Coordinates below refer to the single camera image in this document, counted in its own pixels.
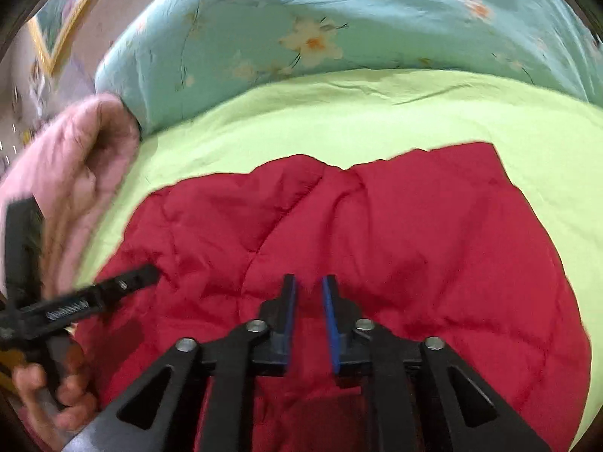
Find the screw head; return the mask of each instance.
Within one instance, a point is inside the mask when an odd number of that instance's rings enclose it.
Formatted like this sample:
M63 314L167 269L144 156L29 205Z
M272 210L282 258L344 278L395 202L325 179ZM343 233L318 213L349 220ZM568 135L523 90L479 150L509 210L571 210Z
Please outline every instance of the screw head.
M446 346L446 342L439 336L430 336L425 339L425 346L430 350L442 350Z
M181 338L176 342L176 350L179 352L190 352L197 346L197 342L192 338Z
M13 328L0 328L0 338L10 340L16 332Z
M371 331L375 329L375 322L372 319L362 318L356 321L358 331Z
M268 325L265 321L261 319L254 319L247 323L247 331L251 331L252 333L261 333L268 328Z

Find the human hand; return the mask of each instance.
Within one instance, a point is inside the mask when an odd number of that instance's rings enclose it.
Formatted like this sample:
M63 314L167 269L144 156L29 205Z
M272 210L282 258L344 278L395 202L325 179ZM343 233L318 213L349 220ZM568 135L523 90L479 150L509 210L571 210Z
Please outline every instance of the human hand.
M65 446L64 432L78 432L96 416L96 398L87 388L90 371L81 347L73 343L65 358L68 376L57 390L57 399L67 408L50 417L36 394L46 386L46 372L39 364L19 366L13 371L14 386L25 405L29 424L52 450Z

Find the red fabric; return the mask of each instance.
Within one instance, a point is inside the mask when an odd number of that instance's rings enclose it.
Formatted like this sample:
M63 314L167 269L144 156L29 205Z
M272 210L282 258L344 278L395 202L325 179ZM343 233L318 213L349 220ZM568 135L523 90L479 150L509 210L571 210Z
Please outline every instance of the red fabric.
M338 389L329 366L320 278L334 273L396 335L444 337L554 451L575 436L589 341L551 240L489 144L349 170L294 156L179 182L142 203L100 277L147 261L156 288L79 325L102 405L178 338L254 318L291 272L291 370L258 386L254 450L361 451L359 390Z

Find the pink blanket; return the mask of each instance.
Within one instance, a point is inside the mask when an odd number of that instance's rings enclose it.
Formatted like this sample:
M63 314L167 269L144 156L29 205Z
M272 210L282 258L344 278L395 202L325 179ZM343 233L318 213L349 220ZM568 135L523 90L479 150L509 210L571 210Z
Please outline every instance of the pink blanket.
M72 289L80 258L136 156L136 119L113 95L68 107L33 141L0 184L0 289L6 206L33 196L46 219L41 277L45 297Z

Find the green bed sheet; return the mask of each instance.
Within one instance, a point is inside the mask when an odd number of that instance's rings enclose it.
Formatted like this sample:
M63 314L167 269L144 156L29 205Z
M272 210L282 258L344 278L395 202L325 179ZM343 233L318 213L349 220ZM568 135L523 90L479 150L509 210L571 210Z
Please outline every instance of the green bed sheet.
M578 440L603 403L603 110L557 92L439 70L357 70L253 89L143 142L78 283L92 281L147 194L180 179L298 153L347 168L475 140L496 146L578 298L593 351Z

